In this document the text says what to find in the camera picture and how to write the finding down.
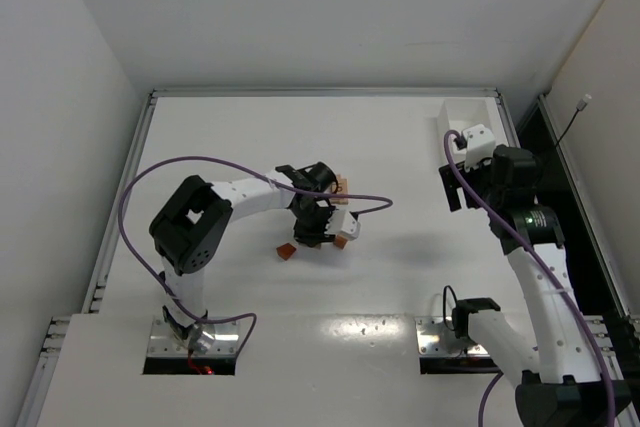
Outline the red-brown arch block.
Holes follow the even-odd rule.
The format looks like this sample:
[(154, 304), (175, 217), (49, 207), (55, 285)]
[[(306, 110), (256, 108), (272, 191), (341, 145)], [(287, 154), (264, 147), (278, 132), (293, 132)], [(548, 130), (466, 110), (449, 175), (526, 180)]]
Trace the red-brown arch block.
[(349, 240), (346, 237), (336, 235), (333, 240), (333, 245), (338, 249), (343, 250), (348, 242)]

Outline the wood cube with letter O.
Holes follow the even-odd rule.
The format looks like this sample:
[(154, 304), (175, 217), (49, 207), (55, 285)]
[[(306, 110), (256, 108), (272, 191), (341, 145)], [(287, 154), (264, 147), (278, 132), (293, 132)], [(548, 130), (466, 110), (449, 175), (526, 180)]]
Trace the wood cube with letter O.
[(346, 178), (338, 177), (333, 190), (334, 195), (346, 195), (348, 193), (348, 181)]

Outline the long light wood plank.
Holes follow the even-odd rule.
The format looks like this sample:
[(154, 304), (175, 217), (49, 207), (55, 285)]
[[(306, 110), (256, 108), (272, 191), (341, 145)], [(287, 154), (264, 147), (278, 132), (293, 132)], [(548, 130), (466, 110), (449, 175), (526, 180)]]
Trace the long light wood plank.
[(345, 195), (337, 195), (337, 197), (332, 197), (330, 199), (330, 203), (333, 205), (347, 205), (349, 203), (349, 199), (345, 198)]

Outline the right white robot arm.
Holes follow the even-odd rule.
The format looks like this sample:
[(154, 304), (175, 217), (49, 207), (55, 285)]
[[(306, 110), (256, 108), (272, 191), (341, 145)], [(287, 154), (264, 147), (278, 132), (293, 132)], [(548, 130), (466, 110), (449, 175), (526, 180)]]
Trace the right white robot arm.
[(611, 376), (578, 308), (555, 212), (536, 201), (541, 169), (531, 152), (493, 141), (446, 140), (439, 172), (451, 211), (484, 210), (520, 285), (535, 342), (529, 344), (489, 297), (459, 299), (453, 332), (481, 345), (514, 389), (524, 426), (613, 426), (632, 402)]

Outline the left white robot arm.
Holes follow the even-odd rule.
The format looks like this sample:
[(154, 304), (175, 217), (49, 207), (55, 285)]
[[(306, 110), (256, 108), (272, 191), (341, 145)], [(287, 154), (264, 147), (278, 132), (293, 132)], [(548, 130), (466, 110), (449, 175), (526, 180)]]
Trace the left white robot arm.
[(178, 339), (190, 340), (197, 320), (208, 316), (203, 269), (230, 223), (270, 210), (289, 210), (295, 217), (297, 243), (315, 248), (335, 239), (326, 232), (335, 207), (326, 199), (289, 190), (334, 193), (337, 176), (326, 164), (302, 169), (283, 165), (268, 172), (267, 178), (209, 183), (198, 175), (189, 176), (152, 220), (149, 234), (164, 266), (160, 277), (171, 290), (163, 317)]

